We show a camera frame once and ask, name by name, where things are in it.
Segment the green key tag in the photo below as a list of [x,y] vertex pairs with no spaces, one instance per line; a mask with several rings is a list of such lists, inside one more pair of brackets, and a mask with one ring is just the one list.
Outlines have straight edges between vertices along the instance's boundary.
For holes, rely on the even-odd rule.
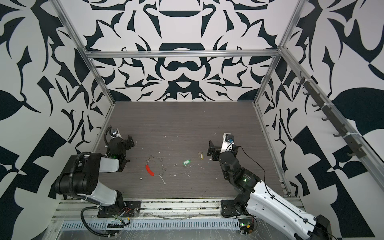
[[191,160],[186,160],[183,162],[183,166],[185,166],[185,167],[189,166],[191,164],[191,162],[192,162]]

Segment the large metal keyring red handle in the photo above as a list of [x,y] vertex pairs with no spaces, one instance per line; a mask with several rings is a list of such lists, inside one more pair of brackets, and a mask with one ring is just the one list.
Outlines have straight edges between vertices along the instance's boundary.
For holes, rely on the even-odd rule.
[[150,156],[147,158],[146,160],[146,170],[147,172],[152,176],[163,176],[165,171],[166,171],[166,167],[165,167],[165,164],[163,162],[163,159],[161,158],[156,158],[154,156]]

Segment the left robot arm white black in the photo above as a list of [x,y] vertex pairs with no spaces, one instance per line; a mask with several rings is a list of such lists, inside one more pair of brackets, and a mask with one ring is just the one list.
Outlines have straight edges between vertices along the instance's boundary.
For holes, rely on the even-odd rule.
[[124,139],[111,126],[105,130],[103,139],[107,149],[104,155],[83,152],[70,156],[54,187],[57,194],[92,203],[99,207],[101,217],[109,217],[121,214],[127,206],[121,192],[100,182],[100,173],[122,172],[130,161],[127,151],[135,142],[130,135]]

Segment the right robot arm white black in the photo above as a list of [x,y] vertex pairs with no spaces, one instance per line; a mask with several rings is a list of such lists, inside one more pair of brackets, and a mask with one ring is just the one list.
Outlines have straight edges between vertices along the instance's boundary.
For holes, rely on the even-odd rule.
[[236,158],[238,149],[232,139],[224,139],[220,147],[209,142],[207,155],[219,162],[224,179],[238,192],[234,205],[240,215],[259,218],[291,240],[335,239],[326,217],[299,209],[242,167]]

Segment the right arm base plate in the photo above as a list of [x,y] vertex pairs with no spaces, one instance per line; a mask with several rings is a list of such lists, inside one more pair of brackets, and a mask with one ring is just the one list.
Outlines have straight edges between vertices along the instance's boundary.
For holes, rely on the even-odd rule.
[[244,217],[251,218],[255,217],[255,215],[251,215],[246,206],[248,202],[236,201],[236,200],[221,200],[221,215],[224,218],[232,218],[232,217]]

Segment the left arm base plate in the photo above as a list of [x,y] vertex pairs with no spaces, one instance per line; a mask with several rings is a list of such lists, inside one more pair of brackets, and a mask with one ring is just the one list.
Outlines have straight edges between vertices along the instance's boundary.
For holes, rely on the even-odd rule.
[[121,218],[131,218],[138,215],[141,211],[141,201],[124,201],[120,206],[118,204],[111,206],[101,206],[98,218],[112,218],[118,215]]

